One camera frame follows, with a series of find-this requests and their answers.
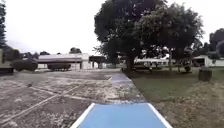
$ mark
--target white sky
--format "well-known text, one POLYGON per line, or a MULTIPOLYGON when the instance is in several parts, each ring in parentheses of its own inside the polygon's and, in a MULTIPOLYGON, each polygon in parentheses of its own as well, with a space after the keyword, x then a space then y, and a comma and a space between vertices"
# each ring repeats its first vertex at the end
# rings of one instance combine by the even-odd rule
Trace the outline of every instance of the white sky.
MULTIPOLYGON (((71 47, 94 54, 99 45, 94 15, 105 0, 6 0, 6 38, 21 52, 68 53, 71 47)), ((197 11, 204 21, 203 42, 209 33, 224 27, 222 0, 168 0, 197 11)))

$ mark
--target roof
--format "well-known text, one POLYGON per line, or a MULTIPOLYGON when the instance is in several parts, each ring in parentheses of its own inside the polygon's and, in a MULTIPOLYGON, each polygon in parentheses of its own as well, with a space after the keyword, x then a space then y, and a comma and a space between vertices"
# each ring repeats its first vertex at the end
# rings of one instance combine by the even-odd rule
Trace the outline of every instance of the roof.
POLYGON ((55 60, 55 59, 89 59, 88 53, 79 53, 79 54, 52 54, 52 55, 40 55, 40 60, 55 60))

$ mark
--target grass lawn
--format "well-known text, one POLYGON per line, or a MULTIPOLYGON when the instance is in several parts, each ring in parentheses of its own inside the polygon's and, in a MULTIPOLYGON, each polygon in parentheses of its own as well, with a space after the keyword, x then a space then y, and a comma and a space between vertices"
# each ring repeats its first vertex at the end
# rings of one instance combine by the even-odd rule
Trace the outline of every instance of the grass lawn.
POLYGON ((174 128, 224 128, 224 68, 212 70, 211 82, 198 81, 198 69, 128 76, 174 128))

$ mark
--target parking lot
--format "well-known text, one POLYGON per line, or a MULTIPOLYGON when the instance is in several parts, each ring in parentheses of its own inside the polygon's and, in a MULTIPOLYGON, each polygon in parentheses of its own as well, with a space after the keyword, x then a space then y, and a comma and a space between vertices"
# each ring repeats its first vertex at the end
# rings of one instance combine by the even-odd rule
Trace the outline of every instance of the parking lot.
POLYGON ((0 77, 1 128, 69 128, 91 103, 144 102, 119 71, 15 73, 0 77))

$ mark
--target single-story building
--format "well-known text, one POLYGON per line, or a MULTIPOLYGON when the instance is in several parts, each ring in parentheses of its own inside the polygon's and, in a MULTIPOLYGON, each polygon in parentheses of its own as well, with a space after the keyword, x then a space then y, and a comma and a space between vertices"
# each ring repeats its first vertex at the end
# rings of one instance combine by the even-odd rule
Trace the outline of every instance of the single-story building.
POLYGON ((72 69, 92 69, 88 53, 40 55, 38 68, 47 68, 50 63, 71 63, 72 69))
POLYGON ((155 59, 155 58, 144 58, 144 59, 136 59, 135 60, 135 63, 145 63, 145 64, 148 64, 148 63, 151 63, 152 64, 152 66, 156 66, 156 65, 158 65, 158 66, 168 66, 168 62, 169 62, 169 60, 168 59, 155 59))
POLYGON ((201 55, 198 57, 195 57, 193 59, 193 63, 196 62, 200 66, 206 66, 206 67, 224 67, 224 59, 213 61, 206 55, 201 55))

